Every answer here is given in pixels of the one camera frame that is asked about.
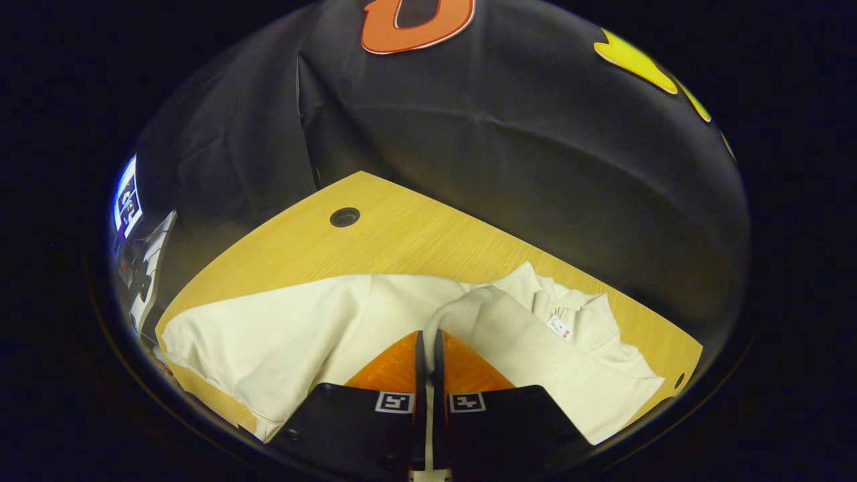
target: wooden table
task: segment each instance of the wooden table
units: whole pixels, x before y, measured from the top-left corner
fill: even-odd
[[[331,214],[346,207],[357,208],[360,219],[351,226],[333,226]],[[569,288],[606,292],[622,340],[638,347],[652,370],[666,378],[628,424],[684,388],[702,346],[675,325],[535,246],[365,172],[307,197],[232,245],[178,293],[155,333],[164,349],[165,325],[184,310],[342,274],[427,274],[486,283],[524,261]],[[214,412],[255,430],[247,407],[192,371],[169,365],[181,385]]]

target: white shirt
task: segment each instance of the white shirt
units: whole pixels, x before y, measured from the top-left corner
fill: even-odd
[[[568,340],[545,325],[553,314],[572,332]],[[545,387],[590,443],[617,432],[663,382],[621,343],[606,294],[569,290],[528,262],[484,285],[353,274],[288,286],[186,310],[162,340],[172,363],[243,403],[267,442],[316,384],[346,383],[418,329],[430,348],[437,328],[516,386]],[[426,353],[431,369],[434,352]],[[546,371],[548,361],[568,370]]]

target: orange letter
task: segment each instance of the orange letter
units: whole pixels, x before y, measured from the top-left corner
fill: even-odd
[[[473,21],[476,0],[438,0],[437,13],[416,27],[399,28],[404,0],[375,0],[363,9],[363,48],[381,55],[424,49],[450,39]]]

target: monitor screen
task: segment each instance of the monitor screen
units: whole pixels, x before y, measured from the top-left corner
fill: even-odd
[[[136,165],[137,156],[135,154],[128,166],[125,167],[122,177],[119,178],[116,196],[113,199],[113,221],[116,224],[117,234],[121,233],[123,238],[128,237],[134,225],[143,215],[140,200],[137,197]]]

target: clothing tag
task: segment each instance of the clothing tag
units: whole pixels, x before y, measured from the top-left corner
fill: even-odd
[[[572,331],[568,329],[566,324],[557,315],[550,317],[548,328],[554,330],[554,333],[558,334],[563,340],[568,340],[568,337],[572,335]]]

